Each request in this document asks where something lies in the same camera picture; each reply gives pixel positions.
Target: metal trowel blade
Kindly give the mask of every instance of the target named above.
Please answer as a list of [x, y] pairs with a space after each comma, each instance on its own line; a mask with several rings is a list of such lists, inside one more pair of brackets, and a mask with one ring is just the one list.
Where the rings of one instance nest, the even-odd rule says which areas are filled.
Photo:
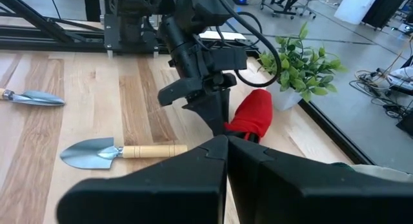
[[119, 154], [112, 137], [89, 139], [76, 143], [60, 154], [68, 165], [81, 169], [109, 169]]
[[64, 105], [65, 104], [65, 101], [63, 101], [60, 97], [57, 97], [55, 95], [52, 95], [46, 92], [29, 90], [29, 91], [23, 92], [22, 95], [31, 98], [34, 104], [38, 102], [38, 105]]

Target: garden trowel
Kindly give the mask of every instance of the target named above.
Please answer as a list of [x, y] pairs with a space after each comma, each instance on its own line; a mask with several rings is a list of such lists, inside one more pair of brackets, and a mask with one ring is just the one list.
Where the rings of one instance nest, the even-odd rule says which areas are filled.
[[60, 154], [68, 165], [81, 169], [110, 169], [115, 158], [163, 158], [182, 154], [186, 145], [152, 145], [115, 147], [112, 137], [76, 143]]
[[60, 97], [46, 92], [29, 90], [22, 94], [15, 94], [11, 90], [0, 88], [0, 99], [28, 105], [58, 106], [64, 105]]

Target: wooden handle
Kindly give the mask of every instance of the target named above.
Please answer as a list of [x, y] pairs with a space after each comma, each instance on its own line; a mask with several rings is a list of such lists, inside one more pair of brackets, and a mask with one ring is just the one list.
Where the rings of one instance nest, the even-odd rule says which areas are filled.
[[186, 145], [153, 145], [123, 147], [123, 158], [163, 158], [172, 157], [188, 151]]
[[0, 99], [5, 99], [3, 97], [4, 92], [6, 92], [6, 90], [4, 88], [0, 88]]

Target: concrete floor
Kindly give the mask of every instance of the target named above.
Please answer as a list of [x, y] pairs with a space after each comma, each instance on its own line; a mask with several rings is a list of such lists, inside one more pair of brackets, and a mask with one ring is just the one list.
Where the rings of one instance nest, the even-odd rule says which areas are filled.
[[[43, 15], [57, 17], [52, 0], [24, 0]], [[85, 20], [85, 4], [82, 0], [55, 0], [62, 18]], [[339, 90], [337, 94], [325, 97], [314, 97], [313, 102], [376, 164], [405, 172], [413, 173], [413, 139], [396, 127], [397, 120], [388, 117], [381, 106], [373, 105], [371, 98], [354, 90], [348, 82], [354, 80], [354, 72], [358, 70], [373, 71], [387, 68], [397, 54], [403, 49], [408, 38], [398, 31], [385, 28], [375, 32], [373, 28], [363, 25], [351, 25], [334, 17], [336, 8], [325, 1], [313, 1], [310, 7], [317, 13], [316, 19], [297, 16], [291, 20], [289, 16], [272, 17], [267, 8], [259, 9], [260, 0], [249, 0], [250, 5], [238, 6], [237, 11], [247, 11], [256, 15], [263, 24], [268, 40], [274, 36], [287, 36], [299, 32], [301, 25], [308, 21], [308, 40], [305, 46], [325, 45], [327, 52], [338, 55], [341, 62], [349, 68], [347, 74], [338, 74], [334, 84]], [[254, 21], [247, 18], [252, 25]], [[222, 26], [222, 31], [245, 34], [251, 40], [254, 36], [236, 20], [230, 19], [230, 25]], [[261, 51], [266, 48], [258, 44]], [[399, 68], [410, 56], [410, 49], [403, 51], [394, 68]], [[410, 102], [413, 97], [399, 95], [399, 100]]]

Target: red cloth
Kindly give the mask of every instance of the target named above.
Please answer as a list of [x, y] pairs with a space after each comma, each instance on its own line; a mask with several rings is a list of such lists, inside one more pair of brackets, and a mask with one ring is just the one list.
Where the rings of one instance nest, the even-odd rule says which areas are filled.
[[266, 90], [257, 89], [252, 91], [241, 103], [235, 112], [231, 123], [225, 123], [229, 131], [247, 133], [248, 139], [251, 133], [264, 137], [272, 121], [272, 99]]

